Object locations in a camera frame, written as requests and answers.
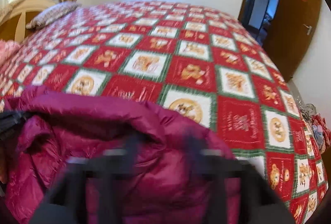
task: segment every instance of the magenta down jacket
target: magenta down jacket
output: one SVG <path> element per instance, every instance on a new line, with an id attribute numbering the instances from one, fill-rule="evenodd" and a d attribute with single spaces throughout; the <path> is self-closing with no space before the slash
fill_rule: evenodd
<path id="1" fill-rule="evenodd" d="M 148 135 L 150 142 L 139 149 L 135 176 L 118 187 L 125 223 L 201 223 L 210 184 L 189 175 L 183 152 L 186 128 L 193 127 L 210 149 L 219 149 L 227 158 L 234 158 L 214 132 L 150 102 L 68 95 L 30 87 L 21 97 L 8 99 L 6 109 L 42 113 L 30 118 L 19 136 L 5 145 L 9 159 L 5 204 L 20 224 L 29 222 L 43 198 L 42 186 L 52 186 L 69 157 L 93 158 L 106 149 L 119 147 L 128 134 L 128 124 Z M 226 190 L 228 223 L 236 224 L 239 179 L 228 179 Z M 91 224 L 97 224 L 97 195 L 91 179 L 87 186 Z"/>

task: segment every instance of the wooden headboard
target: wooden headboard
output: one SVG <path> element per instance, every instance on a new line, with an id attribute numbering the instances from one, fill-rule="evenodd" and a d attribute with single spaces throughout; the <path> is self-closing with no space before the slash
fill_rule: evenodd
<path id="1" fill-rule="evenodd" d="M 25 29 L 36 15 L 55 5 L 53 0 L 24 0 L 8 13 L 0 24 L 0 39 L 22 42 L 34 31 Z"/>

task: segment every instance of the pillow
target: pillow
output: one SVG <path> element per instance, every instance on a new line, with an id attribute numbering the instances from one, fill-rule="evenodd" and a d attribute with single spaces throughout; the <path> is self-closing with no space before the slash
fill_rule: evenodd
<path id="1" fill-rule="evenodd" d="M 9 57 L 16 53 L 20 48 L 20 44 L 15 41 L 0 40 L 0 67 L 6 62 Z"/>
<path id="2" fill-rule="evenodd" d="M 27 25 L 27 29 L 41 29 L 46 27 L 47 25 L 50 25 L 57 19 L 61 18 L 62 16 L 65 16 L 71 12 L 73 12 L 77 7 L 80 5 L 76 2 L 63 2 L 59 3 L 57 5 L 51 6 L 50 8 L 44 10 L 39 15 L 34 17 Z"/>

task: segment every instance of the wooden door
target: wooden door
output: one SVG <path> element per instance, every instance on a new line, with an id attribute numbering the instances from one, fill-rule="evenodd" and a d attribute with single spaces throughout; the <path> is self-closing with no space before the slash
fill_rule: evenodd
<path id="1" fill-rule="evenodd" d="M 322 0 L 279 0 L 263 48 L 286 82 L 297 70 L 312 41 Z"/>

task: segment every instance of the red and white checkered quilt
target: red and white checkered quilt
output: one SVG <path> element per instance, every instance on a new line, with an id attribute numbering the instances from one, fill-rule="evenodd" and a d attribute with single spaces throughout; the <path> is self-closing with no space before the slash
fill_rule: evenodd
<path id="1" fill-rule="evenodd" d="M 3 98 L 27 85 L 149 100 L 214 130 L 303 223 L 327 188 L 314 138 L 277 67 L 233 17 L 130 2 L 80 8 L 24 41 L 0 71 Z"/>

